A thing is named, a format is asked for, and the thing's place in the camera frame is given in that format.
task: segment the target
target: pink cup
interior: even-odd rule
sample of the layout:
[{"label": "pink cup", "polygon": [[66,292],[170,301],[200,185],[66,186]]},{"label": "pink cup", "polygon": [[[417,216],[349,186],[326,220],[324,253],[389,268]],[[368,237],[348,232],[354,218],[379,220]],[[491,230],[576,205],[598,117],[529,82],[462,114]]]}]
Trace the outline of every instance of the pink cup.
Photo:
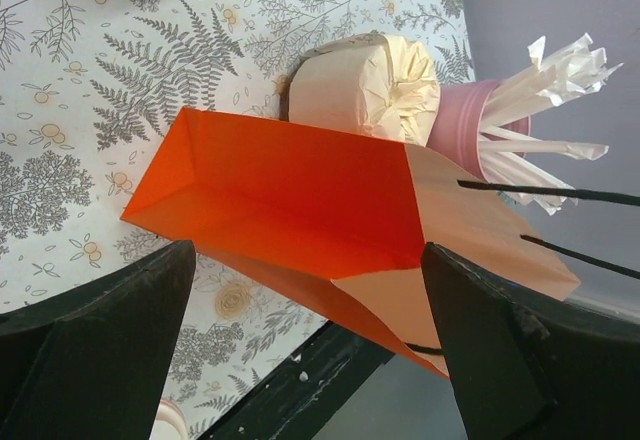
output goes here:
[{"label": "pink cup", "polygon": [[[499,80],[443,85],[440,107],[427,147],[457,163],[477,178],[487,180],[478,153],[480,119]],[[504,128],[529,135],[531,117],[505,125]]]}]

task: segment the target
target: white tablecloth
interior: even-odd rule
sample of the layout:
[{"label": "white tablecloth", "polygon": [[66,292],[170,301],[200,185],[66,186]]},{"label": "white tablecloth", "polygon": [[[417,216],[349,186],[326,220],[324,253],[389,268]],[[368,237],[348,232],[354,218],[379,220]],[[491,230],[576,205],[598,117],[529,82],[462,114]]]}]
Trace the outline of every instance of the white tablecloth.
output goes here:
[{"label": "white tablecloth", "polygon": [[[472,79],[461,0],[0,0],[0,311],[165,243],[118,218],[180,106],[277,117],[300,53],[372,30]],[[164,395],[197,436],[323,322],[200,257]]]}]

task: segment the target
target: gift bag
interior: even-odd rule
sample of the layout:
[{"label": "gift bag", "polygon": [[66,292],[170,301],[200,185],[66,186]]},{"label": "gift bag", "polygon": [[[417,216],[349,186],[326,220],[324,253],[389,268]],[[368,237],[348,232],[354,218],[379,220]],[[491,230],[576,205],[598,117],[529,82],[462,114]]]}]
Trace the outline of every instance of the gift bag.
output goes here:
[{"label": "gift bag", "polygon": [[421,146],[183,109],[123,220],[446,374],[426,242],[556,299],[579,284],[495,192]]}]

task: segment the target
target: wrapped straw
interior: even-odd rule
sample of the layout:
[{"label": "wrapped straw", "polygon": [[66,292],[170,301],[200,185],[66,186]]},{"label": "wrapped straw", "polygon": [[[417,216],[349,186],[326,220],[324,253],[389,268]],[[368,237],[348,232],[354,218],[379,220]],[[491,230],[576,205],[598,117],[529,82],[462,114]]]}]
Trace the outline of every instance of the wrapped straw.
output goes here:
[{"label": "wrapped straw", "polygon": [[[529,45],[531,66],[505,80],[485,106],[480,121],[478,150],[487,180],[507,185],[573,188],[536,167],[518,153],[556,153],[576,160],[597,160],[606,145],[546,141],[504,128],[522,118],[600,91],[622,64],[607,69],[604,48],[590,51],[593,40],[585,33],[575,42],[544,57],[546,37]],[[520,204],[535,201],[550,215],[562,208],[564,197],[509,194]]]}]

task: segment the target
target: toilet paper roll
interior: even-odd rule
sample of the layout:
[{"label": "toilet paper roll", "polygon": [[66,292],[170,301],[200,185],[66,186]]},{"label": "toilet paper roll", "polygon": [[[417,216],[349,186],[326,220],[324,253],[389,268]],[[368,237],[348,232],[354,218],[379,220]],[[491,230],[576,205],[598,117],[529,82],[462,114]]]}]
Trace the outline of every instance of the toilet paper roll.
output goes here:
[{"label": "toilet paper roll", "polygon": [[290,122],[426,145],[440,85],[422,43],[366,34],[305,56],[290,86]]}]

